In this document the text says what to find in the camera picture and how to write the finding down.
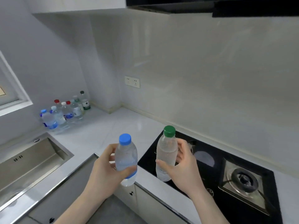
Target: black glass cooktop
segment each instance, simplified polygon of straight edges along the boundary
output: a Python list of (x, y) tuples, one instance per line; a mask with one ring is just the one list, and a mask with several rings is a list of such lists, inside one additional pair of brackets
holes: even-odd
[[(157, 176), (155, 152), (158, 140), (162, 134), (163, 132), (160, 133), (157, 139), (153, 142), (153, 144), (138, 162), (140, 167), (155, 177)], [(197, 159), (197, 166), (204, 186), (207, 188), (208, 192), (213, 195), (216, 204), (230, 224), (282, 224), (275, 177), (272, 171), (227, 153), (209, 144), (196, 140), (178, 131), (176, 131), (176, 138), (182, 138), (192, 146), (192, 153)], [(226, 161), (261, 176), (263, 187), (262, 197), (265, 198), (267, 214), (250, 206), (250, 203), (245, 203), (244, 201), (233, 196), (233, 194), (227, 193), (220, 189), (223, 185)], [(172, 188), (185, 195), (185, 193), (180, 191), (174, 185), (173, 181), (170, 180), (165, 182), (165, 184), (168, 184)]]

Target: wall outlet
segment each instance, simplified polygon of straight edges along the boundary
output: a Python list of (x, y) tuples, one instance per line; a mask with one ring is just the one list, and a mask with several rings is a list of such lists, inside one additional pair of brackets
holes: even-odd
[(137, 78), (125, 76), (125, 84), (128, 86), (133, 86), (136, 88), (140, 88), (140, 81)]

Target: white cabinet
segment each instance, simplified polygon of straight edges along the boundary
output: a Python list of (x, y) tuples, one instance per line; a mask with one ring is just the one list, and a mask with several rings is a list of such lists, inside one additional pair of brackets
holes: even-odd
[(29, 217), (25, 217), (21, 221), (17, 222), (17, 224), (38, 224), (38, 223)]
[(124, 9), (126, 0), (25, 0), (32, 13)]
[(125, 205), (131, 208), (132, 211), (138, 214), (134, 184), (128, 187), (120, 185), (114, 192), (114, 195), (117, 196)]
[(96, 158), (89, 159), (70, 179), (30, 212), (29, 216), (42, 224), (54, 223), (83, 192), (95, 160)]
[(164, 207), (139, 187), (135, 187), (139, 216), (148, 224), (186, 224), (186, 222)]

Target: left hand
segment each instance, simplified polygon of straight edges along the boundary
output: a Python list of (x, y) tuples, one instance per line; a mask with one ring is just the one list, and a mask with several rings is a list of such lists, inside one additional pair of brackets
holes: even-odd
[(114, 156), (118, 144), (110, 144), (104, 150), (103, 154), (95, 161), (88, 183), (83, 191), (95, 203), (101, 204), (105, 199), (111, 196), (121, 181), (133, 173), (137, 166), (130, 166), (122, 171), (115, 170)]

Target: gas stove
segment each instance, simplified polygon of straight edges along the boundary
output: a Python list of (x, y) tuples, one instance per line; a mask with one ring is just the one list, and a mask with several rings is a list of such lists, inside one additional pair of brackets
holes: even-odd
[[(138, 165), (156, 175), (156, 148), (161, 133)], [(189, 143), (207, 191), (230, 224), (282, 224), (274, 173), (176, 131)], [(173, 181), (165, 182), (180, 193)]]

